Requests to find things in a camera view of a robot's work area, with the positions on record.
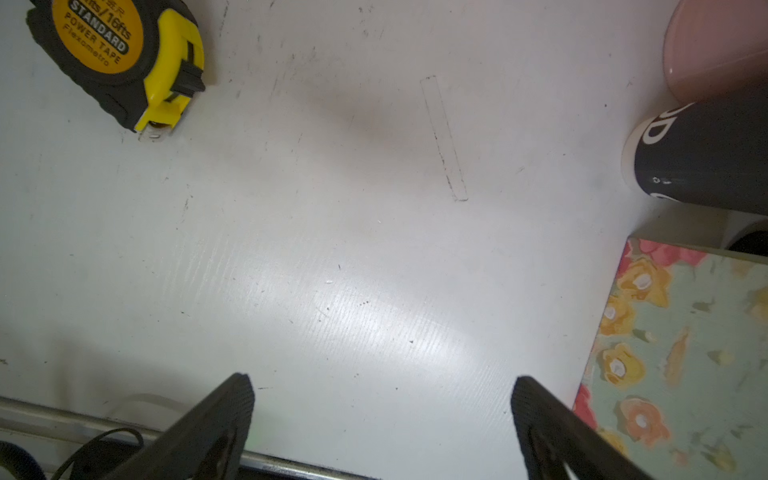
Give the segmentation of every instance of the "tape measure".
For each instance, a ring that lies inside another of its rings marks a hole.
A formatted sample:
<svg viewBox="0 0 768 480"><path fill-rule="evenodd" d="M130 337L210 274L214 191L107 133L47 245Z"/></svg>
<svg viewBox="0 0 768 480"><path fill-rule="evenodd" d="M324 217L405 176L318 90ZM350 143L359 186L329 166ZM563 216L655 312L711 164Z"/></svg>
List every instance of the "tape measure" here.
<svg viewBox="0 0 768 480"><path fill-rule="evenodd" d="M204 91L203 41L181 0L32 0L35 41L120 125L161 140Z"/></svg>

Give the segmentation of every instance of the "metal rod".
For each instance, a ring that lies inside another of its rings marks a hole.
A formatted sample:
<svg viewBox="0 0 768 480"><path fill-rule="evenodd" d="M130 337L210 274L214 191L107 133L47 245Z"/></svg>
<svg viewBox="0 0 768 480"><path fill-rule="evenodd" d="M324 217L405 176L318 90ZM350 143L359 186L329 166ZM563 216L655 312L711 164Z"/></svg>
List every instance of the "metal rod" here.
<svg viewBox="0 0 768 480"><path fill-rule="evenodd" d="M36 405L34 403L0 397L0 412L3 411L18 413L20 415L28 415L37 419L45 419L68 425L79 425L101 432L106 432L107 430L118 429L120 427L126 426L125 423L115 422L114 420L110 419L99 419L98 417L69 412L68 410L54 409L52 407L46 407L42 405ZM20 425L22 424L20 422L14 422L14 424L16 429L21 428ZM147 429L138 425L130 426L136 428L136 430L138 430L146 438L146 440L151 442L163 434L163 432L158 430ZM43 434L40 433L40 429L30 428L29 430L29 432L22 430L18 431L20 433L26 433L29 435L43 436ZM62 440L60 436L46 436L50 439ZM293 478L304 478L306 480L374 480L370 477L356 475L348 472L341 472L332 468L294 462L293 460L286 460L284 458L277 458L256 452L243 452L243 456L240 457L240 461L248 467L255 468L263 472L270 472Z"/></svg>

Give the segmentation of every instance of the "yellow flower print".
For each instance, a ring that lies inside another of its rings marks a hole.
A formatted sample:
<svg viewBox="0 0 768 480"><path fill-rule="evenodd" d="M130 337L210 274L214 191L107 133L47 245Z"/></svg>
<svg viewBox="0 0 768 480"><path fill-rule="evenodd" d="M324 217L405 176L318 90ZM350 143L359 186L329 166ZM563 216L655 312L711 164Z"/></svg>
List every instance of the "yellow flower print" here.
<svg viewBox="0 0 768 480"><path fill-rule="evenodd" d="M749 314L762 323L768 323L768 286L757 290L752 295Z"/></svg>
<svg viewBox="0 0 768 480"><path fill-rule="evenodd" d="M664 268L659 268L647 258L633 262L616 284L622 293L632 300L648 301L655 306L667 308L670 305L667 288L672 281L672 275Z"/></svg>
<svg viewBox="0 0 768 480"><path fill-rule="evenodd" d="M600 320L600 334L627 335L634 327L634 317L634 309L627 296L611 295Z"/></svg>
<svg viewBox="0 0 768 480"><path fill-rule="evenodd" d="M600 429L598 430L598 434L600 434L600 436L603 437L603 440L608 442L608 444L611 445L614 449L616 449L619 453L629 458L629 452L627 451L627 446L621 440L621 437L619 436L618 433L614 432L613 430Z"/></svg>
<svg viewBox="0 0 768 480"><path fill-rule="evenodd" d="M619 343L603 351L603 374L608 382L623 390L645 377L645 366L632 354L629 345Z"/></svg>

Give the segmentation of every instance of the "white surface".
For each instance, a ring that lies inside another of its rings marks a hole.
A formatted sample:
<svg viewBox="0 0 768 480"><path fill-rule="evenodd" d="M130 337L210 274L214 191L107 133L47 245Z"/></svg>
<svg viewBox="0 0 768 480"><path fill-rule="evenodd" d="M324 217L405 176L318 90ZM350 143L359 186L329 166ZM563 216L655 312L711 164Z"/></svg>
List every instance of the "white surface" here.
<svg viewBox="0 0 768 480"><path fill-rule="evenodd" d="M164 428L151 403L248 372L249 449L522 477L515 377L572 401L624 238L670 207L619 163L676 2L188 3L210 87L162 144L0 6L0 395Z"/></svg>

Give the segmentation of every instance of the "floral pattern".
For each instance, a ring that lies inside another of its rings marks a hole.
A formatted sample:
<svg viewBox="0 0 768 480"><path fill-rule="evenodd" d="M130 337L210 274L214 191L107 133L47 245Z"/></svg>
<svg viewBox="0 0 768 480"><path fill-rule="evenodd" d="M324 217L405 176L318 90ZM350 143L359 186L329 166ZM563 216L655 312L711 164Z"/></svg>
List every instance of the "floral pattern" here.
<svg viewBox="0 0 768 480"><path fill-rule="evenodd" d="M594 416L594 412L592 412L592 408L589 406L590 400L592 400L592 394L589 393L589 389L584 384L581 384L576 394L574 413L582 422L594 430L598 427L598 418Z"/></svg>
<svg viewBox="0 0 768 480"><path fill-rule="evenodd" d="M679 261L688 263L691 266L699 266L707 258L705 252L666 245L665 243L639 240L639 244L640 252L648 255L657 266L671 266Z"/></svg>
<svg viewBox="0 0 768 480"><path fill-rule="evenodd" d="M600 334L627 335L632 333L636 314L629 297L626 295L611 295L603 310L603 318L600 320Z"/></svg>
<svg viewBox="0 0 768 480"><path fill-rule="evenodd" d="M639 398L627 398L619 409L624 416L624 429L635 442L643 442L649 449L661 440L672 437L664 424L661 411L651 402Z"/></svg>
<svg viewBox="0 0 768 480"><path fill-rule="evenodd" d="M624 245L574 411L654 478L768 465L768 265L742 258Z"/></svg>
<svg viewBox="0 0 768 480"><path fill-rule="evenodd" d="M768 286L753 294L750 315L761 323L768 323Z"/></svg>
<svg viewBox="0 0 768 480"><path fill-rule="evenodd" d="M619 270L616 272L616 277L624 275L629 266L632 264L632 246L629 242L624 244L624 252L621 254L621 261L619 262Z"/></svg>
<svg viewBox="0 0 768 480"><path fill-rule="evenodd" d="M608 382L626 389L645 377L645 366L632 354L629 345L619 343L603 351L603 374Z"/></svg>
<svg viewBox="0 0 768 480"><path fill-rule="evenodd" d="M617 285L632 300L667 308L670 304L667 289L671 281L672 275L665 269L657 268L647 258L640 258L627 268Z"/></svg>

